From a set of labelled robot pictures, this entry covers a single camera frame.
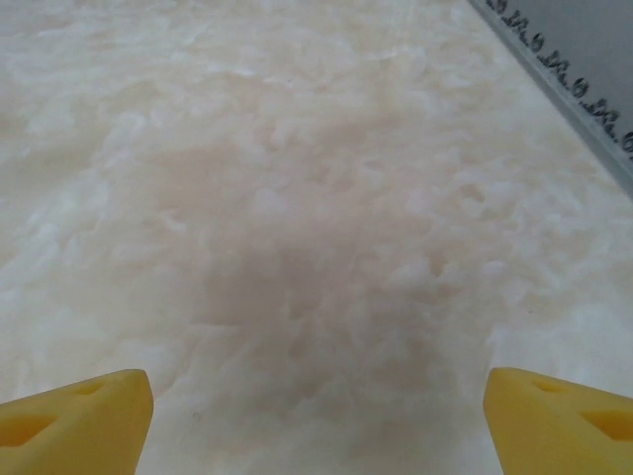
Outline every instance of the floor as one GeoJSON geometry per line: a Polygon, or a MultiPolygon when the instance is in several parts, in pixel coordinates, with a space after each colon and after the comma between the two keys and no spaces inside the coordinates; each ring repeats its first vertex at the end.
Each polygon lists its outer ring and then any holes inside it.
{"type": "Polygon", "coordinates": [[[138,367],[138,475],[495,475],[492,366],[633,395],[633,206],[466,0],[3,3],[0,401],[138,367]]]}

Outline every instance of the white marble surface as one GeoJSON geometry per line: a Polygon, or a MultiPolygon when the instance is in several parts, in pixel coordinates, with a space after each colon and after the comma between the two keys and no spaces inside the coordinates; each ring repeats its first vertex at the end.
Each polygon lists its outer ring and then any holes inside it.
{"type": "Polygon", "coordinates": [[[633,204],[465,0],[6,0],[0,400],[138,474],[498,474],[493,365],[633,395],[633,204]]]}

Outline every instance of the gray metal plate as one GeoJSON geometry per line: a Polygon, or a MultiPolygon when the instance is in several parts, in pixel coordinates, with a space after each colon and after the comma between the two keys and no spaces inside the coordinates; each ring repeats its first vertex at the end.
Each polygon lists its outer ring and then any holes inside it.
{"type": "Polygon", "coordinates": [[[633,198],[633,0],[470,0],[633,198]]]}

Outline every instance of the metal strip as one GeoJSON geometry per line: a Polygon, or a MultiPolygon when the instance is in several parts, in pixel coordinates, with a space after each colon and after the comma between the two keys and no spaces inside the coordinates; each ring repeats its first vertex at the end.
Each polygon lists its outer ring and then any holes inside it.
{"type": "Polygon", "coordinates": [[[633,199],[633,2],[470,1],[633,199]]]}

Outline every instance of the beige marble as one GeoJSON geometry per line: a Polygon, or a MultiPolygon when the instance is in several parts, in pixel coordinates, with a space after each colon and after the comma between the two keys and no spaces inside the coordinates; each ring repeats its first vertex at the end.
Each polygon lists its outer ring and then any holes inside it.
{"type": "Polygon", "coordinates": [[[494,475],[492,366],[633,395],[633,203],[465,0],[6,3],[0,400],[140,367],[139,475],[494,475]]]}

